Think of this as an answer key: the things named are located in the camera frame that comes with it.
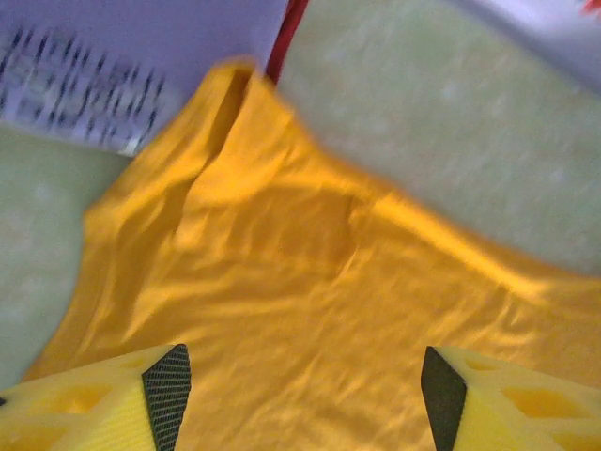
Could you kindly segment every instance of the light green surface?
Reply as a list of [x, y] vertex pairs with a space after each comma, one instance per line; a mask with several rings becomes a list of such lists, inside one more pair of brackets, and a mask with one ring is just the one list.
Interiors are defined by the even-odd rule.
[[[437, 1], [312, 0], [280, 86], [325, 144], [500, 242], [601, 274], [601, 101]], [[0, 130], [0, 388], [59, 323], [127, 162]]]

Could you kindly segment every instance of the hole in yellow block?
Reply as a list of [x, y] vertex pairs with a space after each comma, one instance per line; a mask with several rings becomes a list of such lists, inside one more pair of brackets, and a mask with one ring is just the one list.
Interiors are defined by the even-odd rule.
[[0, 436], [2, 451], [46, 451], [58, 442], [66, 429], [26, 425]]
[[109, 385], [73, 385], [58, 390], [38, 404], [47, 413], [87, 413], [111, 392]]
[[590, 418], [591, 415], [564, 394], [548, 389], [510, 387], [503, 394], [530, 418]]
[[131, 360], [129, 362], [124, 362], [123, 364], [119, 365], [119, 367], [127, 368], [127, 369], [135, 369], [135, 368], [139, 368], [140, 366], [143, 366], [145, 363], [146, 363], [146, 359], [143, 357], [140, 357], [139, 359]]
[[483, 364], [482, 362], [477, 362], [475, 360], [466, 360], [466, 365], [469, 366], [471, 369], [475, 369], [476, 371], [493, 371], [495, 369], [498, 369], [494, 365]]
[[557, 434], [553, 440], [565, 451], [601, 451], [601, 435], [585, 437], [576, 434]]

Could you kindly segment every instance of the yellow cloth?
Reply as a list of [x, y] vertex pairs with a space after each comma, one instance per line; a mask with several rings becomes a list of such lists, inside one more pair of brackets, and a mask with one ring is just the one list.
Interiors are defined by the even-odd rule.
[[327, 156], [226, 65], [87, 213], [72, 304], [26, 377], [183, 342], [179, 450], [431, 450], [426, 345], [598, 387], [600, 301], [599, 280]]

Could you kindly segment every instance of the yellow fabric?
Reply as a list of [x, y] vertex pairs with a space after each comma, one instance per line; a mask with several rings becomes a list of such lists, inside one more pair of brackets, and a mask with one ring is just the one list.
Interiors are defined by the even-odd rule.
[[426, 345], [599, 386], [600, 301], [599, 280], [327, 156], [232, 64], [87, 213], [72, 305], [26, 377], [183, 342], [179, 450], [431, 450]]

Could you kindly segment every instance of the black textured pad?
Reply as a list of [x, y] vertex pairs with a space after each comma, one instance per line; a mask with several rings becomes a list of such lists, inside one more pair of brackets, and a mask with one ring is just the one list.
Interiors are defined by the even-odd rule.
[[422, 393], [438, 451], [452, 451], [466, 402], [464, 379], [432, 347], [425, 350]]
[[158, 451], [173, 451], [192, 388], [186, 345], [177, 345], [142, 374], [148, 416]]

